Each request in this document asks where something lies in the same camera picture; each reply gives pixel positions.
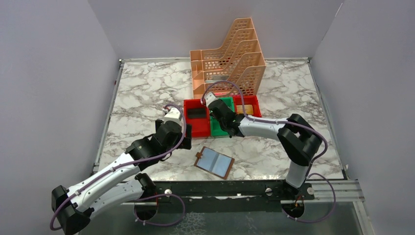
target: bolt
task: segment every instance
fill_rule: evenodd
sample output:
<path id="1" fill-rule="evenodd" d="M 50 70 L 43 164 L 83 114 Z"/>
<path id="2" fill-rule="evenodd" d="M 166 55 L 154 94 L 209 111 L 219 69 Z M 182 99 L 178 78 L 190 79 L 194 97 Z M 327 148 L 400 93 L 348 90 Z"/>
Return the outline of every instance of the bolt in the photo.
<path id="1" fill-rule="evenodd" d="M 267 196 L 271 196 L 271 195 L 272 195 L 272 189 L 267 188 L 267 189 L 265 190 L 265 193 L 267 194 Z"/>
<path id="2" fill-rule="evenodd" d="M 314 194 L 314 189 L 312 187 L 309 187 L 309 188 L 307 188 L 307 192 L 308 192 L 308 194 L 313 195 Z"/>
<path id="3" fill-rule="evenodd" d="M 170 189 L 166 189 L 164 191 L 164 194 L 172 194 L 172 191 Z"/>

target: white wall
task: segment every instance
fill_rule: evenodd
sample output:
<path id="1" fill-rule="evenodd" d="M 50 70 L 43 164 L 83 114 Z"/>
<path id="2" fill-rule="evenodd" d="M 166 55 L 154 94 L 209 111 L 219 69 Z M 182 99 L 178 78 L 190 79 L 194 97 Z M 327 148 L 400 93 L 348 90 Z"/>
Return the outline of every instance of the white wall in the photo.
<path id="1" fill-rule="evenodd" d="M 63 234 L 50 193 L 91 173 L 117 71 L 86 0 L 1 1 L 0 234 Z"/>
<path id="2" fill-rule="evenodd" d="M 252 17 L 265 57 L 311 57 L 343 0 L 89 0 L 120 58 L 218 48 Z"/>
<path id="3" fill-rule="evenodd" d="M 378 235 L 414 233 L 415 1 L 345 0 L 311 61 Z"/>

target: small bin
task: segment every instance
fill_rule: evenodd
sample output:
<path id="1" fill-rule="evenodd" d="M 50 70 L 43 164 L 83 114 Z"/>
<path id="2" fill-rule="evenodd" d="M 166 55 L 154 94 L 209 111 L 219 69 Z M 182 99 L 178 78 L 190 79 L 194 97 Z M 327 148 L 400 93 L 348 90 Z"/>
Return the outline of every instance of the small bin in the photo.
<path id="1" fill-rule="evenodd" d="M 224 103 L 232 109 L 232 111 L 235 112 L 235 106 L 233 104 L 233 98 L 232 97 L 224 97 L 219 98 L 224 101 Z M 210 117 L 210 135 L 211 136 L 228 136 L 229 134 L 226 131 L 222 131 L 220 128 L 219 122 L 214 119 L 213 117 Z"/>
<path id="2" fill-rule="evenodd" d="M 261 111 L 259 110 L 259 104 L 258 104 L 258 98 L 256 98 L 256 95 L 247 95 L 244 96 L 244 103 L 245 105 L 252 105 L 252 108 L 254 110 L 254 117 L 261 118 Z M 237 105 L 242 105 L 242 100 L 240 95 L 233 96 L 233 104 L 235 108 L 235 112 L 242 112 L 242 110 L 237 110 Z"/>
<path id="3" fill-rule="evenodd" d="M 184 117 L 192 125 L 192 138 L 210 136 L 209 109 L 199 99 L 184 100 Z"/>

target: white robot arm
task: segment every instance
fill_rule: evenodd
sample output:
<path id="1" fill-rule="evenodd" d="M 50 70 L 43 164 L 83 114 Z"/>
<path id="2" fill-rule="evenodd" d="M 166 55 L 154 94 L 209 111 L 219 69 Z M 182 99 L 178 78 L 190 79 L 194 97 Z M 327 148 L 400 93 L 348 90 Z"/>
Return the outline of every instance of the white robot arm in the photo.
<path id="1" fill-rule="evenodd" d="M 258 136 L 280 141 L 291 159 L 285 182 L 295 189 L 301 187 L 322 139 L 300 115 L 269 119 L 236 114 L 212 92 L 206 94 L 205 101 L 210 114 L 230 137 Z"/>
<path id="2" fill-rule="evenodd" d="M 134 141 L 109 166 L 69 188 L 56 187 L 52 191 L 55 213 L 50 228 L 60 229 L 53 226 L 57 218 L 64 233 L 72 235 L 107 208 L 154 195 L 156 186 L 147 174 L 140 172 L 159 162 L 175 147 L 191 148 L 191 125 L 187 125 L 182 133 L 181 119 L 181 111 L 171 108 L 163 120 L 156 120 L 156 133 Z M 133 180 L 119 184 L 134 175 Z"/>

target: white marble countertop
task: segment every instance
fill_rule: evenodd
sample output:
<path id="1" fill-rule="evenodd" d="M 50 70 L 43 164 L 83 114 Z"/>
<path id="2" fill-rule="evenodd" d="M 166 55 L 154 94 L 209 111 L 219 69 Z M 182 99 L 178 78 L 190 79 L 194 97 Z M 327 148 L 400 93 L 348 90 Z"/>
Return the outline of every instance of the white marble countertop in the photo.
<path id="1" fill-rule="evenodd" d="M 257 94 L 264 118 L 287 118 L 300 114 L 329 142 L 327 153 L 311 170 L 327 178 L 343 178 L 324 113 L 308 64 L 305 61 L 267 61 Z M 134 140 L 155 132 L 163 105 L 183 106 L 192 99 L 189 61 L 125 63 L 108 127 L 99 169 L 115 160 Z M 191 150 L 175 150 L 171 158 L 148 167 L 152 180 L 221 180 L 195 166 L 203 146 L 235 158 L 228 180 L 284 179 L 288 167 L 282 145 L 258 137 L 204 138 L 192 140 Z"/>

